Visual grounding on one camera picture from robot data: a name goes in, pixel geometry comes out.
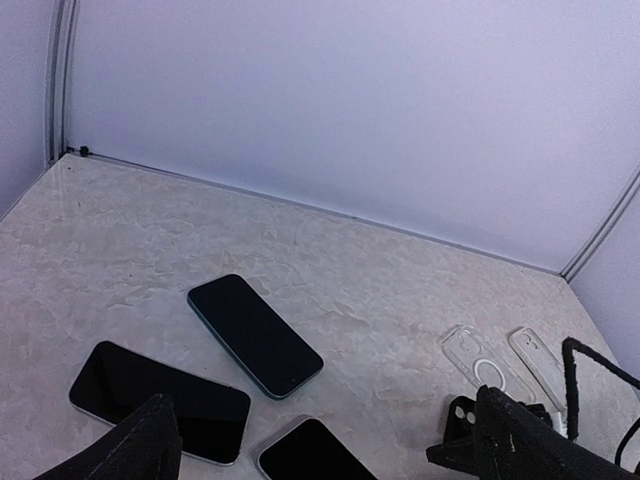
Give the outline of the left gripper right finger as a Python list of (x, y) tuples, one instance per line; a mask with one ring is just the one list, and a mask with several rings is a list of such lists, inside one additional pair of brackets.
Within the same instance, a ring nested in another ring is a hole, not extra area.
[(477, 391), (464, 438), (426, 449), (427, 460), (479, 479), (637, 479), (571, 442), (495, 387)]

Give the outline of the black phone case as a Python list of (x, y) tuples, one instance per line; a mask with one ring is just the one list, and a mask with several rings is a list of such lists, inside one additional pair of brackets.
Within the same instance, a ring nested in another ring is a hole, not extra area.
[(470, 438), (475, 428), (476, 401), (457, 396), (449, 404), (443, 442)]

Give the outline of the left aluminium frame post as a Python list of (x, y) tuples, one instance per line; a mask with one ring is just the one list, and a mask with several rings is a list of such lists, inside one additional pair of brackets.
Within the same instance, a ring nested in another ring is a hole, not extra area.
[(53, 2), (44, 97), (44, 165), (52, 167), (68, 149), (67, 90), (79, 2)]

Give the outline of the white translucent phone case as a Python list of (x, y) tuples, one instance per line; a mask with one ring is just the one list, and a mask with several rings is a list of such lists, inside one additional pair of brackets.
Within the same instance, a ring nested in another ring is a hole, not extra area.
[(566, 415), (566, 391), (561, 363), (530, 327), (520, 327), (508, 339), (512, 349), (546, 393), (556, 410)]

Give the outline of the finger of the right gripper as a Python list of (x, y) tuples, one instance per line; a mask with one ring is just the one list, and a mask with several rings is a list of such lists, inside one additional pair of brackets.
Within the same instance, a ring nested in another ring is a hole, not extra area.
[(636, 390), (639, 389), (639, 380), (626, 371), (622, 370), (619, 366), (605, 358), (600, 353), (596, 352), (591, 347), (575, 338), (567, 337), (562, 342), (561, 353), (564, 366), (564, 381), (566, 390), (567, 435), (570, 441), (574, 441), (578, 437), (579, 418), (579, 392), (575, 353), (581, 353), (582, 355), (591, 359)]

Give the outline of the aluminium frame post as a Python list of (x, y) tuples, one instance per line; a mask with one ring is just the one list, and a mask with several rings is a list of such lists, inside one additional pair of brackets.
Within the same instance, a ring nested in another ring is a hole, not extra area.
[(53, 2), (44, 97), (44, 165), (52, 167), (68, 149), (67, 90), (79, 2)]
[(616, 197), (611, 207), (607, 210), (604, 218), (598, 223), (596, 229), (588, 237), (586, 242), (580, 247), (578, 252), (561, 270), (560, 276), (567, 283), (571, 283), (597, 253), (597, 251), (613, 231), (614, 227), (619, 223), (626, 209), (637, 196), (638, 192), (639, 166), (636, 166), (630, 178), (624, 184), (619, 195)]

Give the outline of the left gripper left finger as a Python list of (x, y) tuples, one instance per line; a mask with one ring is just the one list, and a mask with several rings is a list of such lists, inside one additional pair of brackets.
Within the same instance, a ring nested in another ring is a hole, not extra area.
[(156, 394), (94, 444), (41, 479), (176, 479), (181, 437), (173, 399)]

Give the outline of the clear phone case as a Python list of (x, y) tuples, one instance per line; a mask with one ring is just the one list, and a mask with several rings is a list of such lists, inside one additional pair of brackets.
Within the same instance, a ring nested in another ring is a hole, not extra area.
[(439, 342), (445, 357), (474, 387), (496, 387), (525, 404), (536, 401), (534, 391), (474, 327), (456, 325)]

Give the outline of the right aluminium frame post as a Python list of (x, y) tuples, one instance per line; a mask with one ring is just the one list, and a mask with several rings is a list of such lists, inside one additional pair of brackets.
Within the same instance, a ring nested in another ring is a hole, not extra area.
[(626, 209), (637, 196), (638, 192), (639, 166), (636, 166), (630, 178), (624, 184), (619, 195), (616, 197), (611, 207), (607, 210), (604, 218), (598, 223), (596, 229), (588, 237), (586, 242), (580, 247), (578, 252), (561, 270), (560, 276), (567, 283), (571, 283), (597, 253), (597, 251), (613, 231), (614, 227), (619, 223)]

